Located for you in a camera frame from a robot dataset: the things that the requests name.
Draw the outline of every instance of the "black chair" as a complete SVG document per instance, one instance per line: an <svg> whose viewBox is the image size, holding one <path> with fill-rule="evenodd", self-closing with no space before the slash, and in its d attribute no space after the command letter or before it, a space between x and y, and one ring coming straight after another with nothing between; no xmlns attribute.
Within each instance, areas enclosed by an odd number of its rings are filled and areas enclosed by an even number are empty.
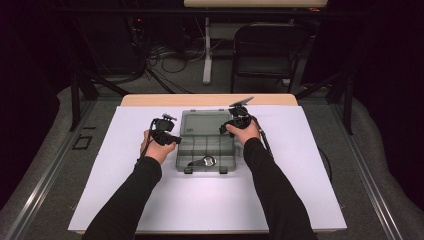
<svg viewBox="0 0 424 240"><path fill-rule="evenodd" d="M235 77L290 79L291 91L299 53L310 38L308 30L297 24L252 23L234 36L231 93Z"/></svg>

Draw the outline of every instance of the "person's right hand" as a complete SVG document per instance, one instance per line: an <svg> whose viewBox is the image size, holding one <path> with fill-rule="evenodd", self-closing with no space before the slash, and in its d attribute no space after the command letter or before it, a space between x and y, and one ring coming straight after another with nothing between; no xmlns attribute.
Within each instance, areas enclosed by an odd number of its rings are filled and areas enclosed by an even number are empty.
<svg viewBox="0 0 424 240"><path fill-rule="evenodd" d="M149 130L144 131L144 140L141 143L140 154L146 148L147 141L151 141L149 147L147 148L146 154L144 156L154 158L159 164L162 164L165 161L166 156L175 149L177 145L175 142L169 145L160 145L156 141L153 141L153 138L150 136L150 139L147 139L149 136Z"/></svg>
<svg viewBox="0 0 424 240"><path fill-rule="evenodd" d="M254 137L259 139L261 138L261 135L259 133L259 128L256 125L255 121L253 120L250 122L249 126L245 129L236 128L230 124L225 125L225 127L230 133L236 135L236 137L238 138L238 140L243 146L246 143L246 141L251 138L254 138Z"/></svg>

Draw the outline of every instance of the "dark background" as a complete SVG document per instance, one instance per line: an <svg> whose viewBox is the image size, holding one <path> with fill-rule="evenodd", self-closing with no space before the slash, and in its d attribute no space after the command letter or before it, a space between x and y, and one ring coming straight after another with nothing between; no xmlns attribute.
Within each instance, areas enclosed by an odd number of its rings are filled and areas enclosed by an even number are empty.
<svg viewBox="0 0 424 240"><path fill-rule="evenodd" d="M355 74L354 96L367 107L381 132L390 172L406 195L424 210L421 125L424 6L419 1L399 3L332 0L328 11L363 11L371 6L384 10L385 14L379 17L385 24L378 29L376 38L370 39L372 48L361 59ZM55 28L41 7L44 4L32 0L6 1L0 9L1 126L5 133L0 149L2 207L54 121L59 107L56 95L70 85L75 73L76 66L70 55L74 54L85 66L100 73L133 74L143 69L143 63L130 46L131 36L122 18L78 19L83 32L78 34L75 29ZM172 4L181 6L181 1ZM182 26L181 19L172 21ZM153 22L157 24L154 29L167 26L166 20ZM349 60L363 27L362 21L324 20L302 82L318 82L339 71ZM178 37L170 44L175 48L183 46L181 32L173 34ZM162 39L169 42L168 37L162 36ZM63 39L78 46L78 50L71 53Z"/></svg>

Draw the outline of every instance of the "chair backrest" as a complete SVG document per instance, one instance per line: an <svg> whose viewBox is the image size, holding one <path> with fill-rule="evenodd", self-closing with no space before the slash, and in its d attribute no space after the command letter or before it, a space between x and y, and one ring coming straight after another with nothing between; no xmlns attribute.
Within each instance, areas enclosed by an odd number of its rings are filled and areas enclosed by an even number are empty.
<svg viewBox="0 0 424 240"><path fill-rule="evenodd" d="M309 38L308 30L302 25L252 23L236 32L234 50L239 55L255 53L276 55L279 51L303 48Z"/></svg>

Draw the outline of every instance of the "gray carpet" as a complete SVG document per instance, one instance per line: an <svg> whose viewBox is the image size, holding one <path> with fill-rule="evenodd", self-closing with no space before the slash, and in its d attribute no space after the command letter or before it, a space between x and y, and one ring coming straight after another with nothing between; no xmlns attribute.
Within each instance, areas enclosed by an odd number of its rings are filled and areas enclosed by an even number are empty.
<svg viewBox="0 0 424 240"><path fill-rule="evenodd" d="M178 68L178 62L173 62L176 60L166 61L169 61L169 66ZM174 74L165 73L160 67L156 69L170 81L189 91L228 93L230 63L231 61L226 59L213 62L212 83L208 86L202 84L202 61L188 62L183 71ZM254 81L243 85L237 83L236 92L285 92L286 89L272 80L259 85L260 87L257 87ZM156 81L146 76L121 86L133 93L166 93ZM22 239L80 239L78 234L67 231L67 227L115 108L121 100L105 87L98 86L98 89L101 97L87 116L83 128L76 133L81 134L81 137L92 137L88 149L66 151L63 165L35 217L30 219L28 228L22 232ZM300 86L295 84L293 92L300 90ZM334 106L322 101L324 94L325 90L317 92L299 104L304 108L317 145L325 152L331 163L334 191L344 206L342 212L348 229L322 233L318 237L319 239L388 239L359 177L355 157L344 137L344 130L338 124L339 119L332 110ZM21 184L0 213L0 239L5 239L9 230L13 229L12 224L19 217L38 181L42 179L45 169L55 160L61 144L66 139L71 126L69 89L60 93L59 98L61 109L52 130ZM357 101L354 102L352 120L355 133L353 138L358 143L403 239L424 239L424 215L404 196L399 185L388 173L378 129L366 109Z"/></svg>

